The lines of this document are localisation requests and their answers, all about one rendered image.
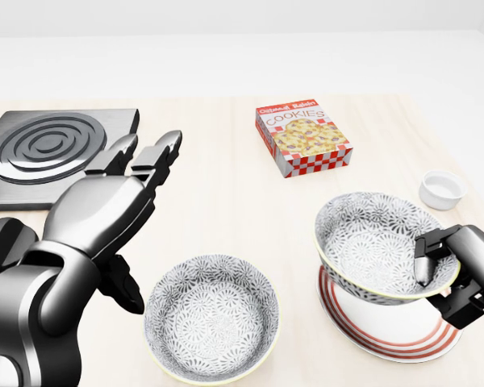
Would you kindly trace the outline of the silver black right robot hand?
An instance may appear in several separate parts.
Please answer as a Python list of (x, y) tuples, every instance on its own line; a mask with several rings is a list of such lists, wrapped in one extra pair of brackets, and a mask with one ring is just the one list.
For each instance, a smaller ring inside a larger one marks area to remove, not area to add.
[(454, 255), (461, 264), (451, 284), (451, 294), (428, 298), (443, 320), (457, 329), (484, 315), (484, 232), (473, 225), (455, 225), (424, 233), (415, 238), (415, 279), (428, 285), (436, 263)]

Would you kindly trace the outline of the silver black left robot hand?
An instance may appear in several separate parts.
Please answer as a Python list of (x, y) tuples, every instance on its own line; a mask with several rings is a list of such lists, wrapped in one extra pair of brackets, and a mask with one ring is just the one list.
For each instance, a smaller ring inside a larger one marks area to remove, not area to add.
[(43, 238), (83, 252), (101, 272), (101, 293), (142, 314), (139, 287), (117, 252), (154, 211), (155, 189), (179, 155), (182, 132), (165, 133), (134, 157), (137, 143), (137, 135), (125, 135), (97, 154), (50, 210)]

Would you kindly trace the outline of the black white patterned bowl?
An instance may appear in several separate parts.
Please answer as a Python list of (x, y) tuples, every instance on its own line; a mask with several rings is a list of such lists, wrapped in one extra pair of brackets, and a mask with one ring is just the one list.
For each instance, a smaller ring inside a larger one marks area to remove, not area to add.
[(273, 350), (280, 306), (269, 279), (246, 260), (198, 256), (155, 285), (144, 337), (155, 361), (194, 385), (222, 385), (256, 369)]
[(378, 305), (401, 305), (440, 293), (457, 278), (460, 264), (448, 256), (437, 263), (427, 286), (415, 280), (415, 237), (438, 227), (436, 218), (407, 200), (346, 193), (316, 215), (316, 247), (343, 290)]

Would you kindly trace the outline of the dark metal stove plate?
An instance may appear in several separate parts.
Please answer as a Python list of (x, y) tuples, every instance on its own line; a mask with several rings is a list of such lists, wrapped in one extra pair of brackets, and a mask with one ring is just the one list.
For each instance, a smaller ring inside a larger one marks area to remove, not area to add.
[(139, 121), (137, 109), (7, 111), (0, 118), (0, 210), (50, 208)]

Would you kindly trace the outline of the white plate with red rings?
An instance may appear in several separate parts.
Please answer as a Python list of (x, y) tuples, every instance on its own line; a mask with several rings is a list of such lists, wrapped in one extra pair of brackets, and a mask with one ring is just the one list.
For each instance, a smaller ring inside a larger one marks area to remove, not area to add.
[(347, 293), (319, 268), (321, 304), (336, 328), (368, 353), (401, 363), (434, 360), (449, 352), (461, 331), (422, 299), (399, 306), (372, 304)]

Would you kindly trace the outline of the small white ramekin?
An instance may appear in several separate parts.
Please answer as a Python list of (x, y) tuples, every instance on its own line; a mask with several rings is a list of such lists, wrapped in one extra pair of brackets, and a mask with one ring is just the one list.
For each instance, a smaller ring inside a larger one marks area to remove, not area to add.
[(464, 181), (458, 175), (443, 170), (426, 172), (419, 187), (421, 201), (436, 210), (451, 210), (466, 193)]

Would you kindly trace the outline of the red white cookie box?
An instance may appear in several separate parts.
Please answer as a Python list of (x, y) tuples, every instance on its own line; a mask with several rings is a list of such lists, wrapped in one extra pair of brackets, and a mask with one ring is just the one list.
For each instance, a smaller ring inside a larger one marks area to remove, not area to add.
[(285, 178), (351, 160), (353, 146), (314, 99), (258, 107), (255, 124)]

